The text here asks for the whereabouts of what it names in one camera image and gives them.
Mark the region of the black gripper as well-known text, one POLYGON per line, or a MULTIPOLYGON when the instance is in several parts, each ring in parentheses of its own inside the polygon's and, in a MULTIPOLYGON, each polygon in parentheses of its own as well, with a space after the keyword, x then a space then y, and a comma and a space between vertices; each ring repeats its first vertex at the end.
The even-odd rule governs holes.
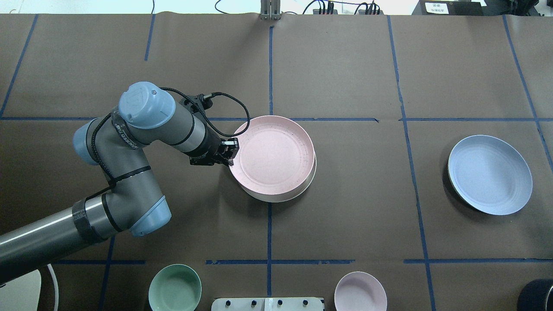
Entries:
POLYGON ((218 137, 206 138, 196 149, 189 153, 190 165, 232 167, 239 151, 237 138, 224 140, 218 137))

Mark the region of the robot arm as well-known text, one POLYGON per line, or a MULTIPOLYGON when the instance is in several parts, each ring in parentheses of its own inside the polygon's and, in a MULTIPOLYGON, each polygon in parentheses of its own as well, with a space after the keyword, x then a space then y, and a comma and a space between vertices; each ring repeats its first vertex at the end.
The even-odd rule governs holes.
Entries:
POLYGON ((98 165, 108 187, 73 206, 1 236, 1 284, 12 281, 119 232, 141 237, 158 230, 171 212, 143 151, 160 142, 187 155, 191 165, 231 167, 237 134, 225 134, 206 116, 213 97, 137 82, 103 118, 73 136, 76 154, 98 165))

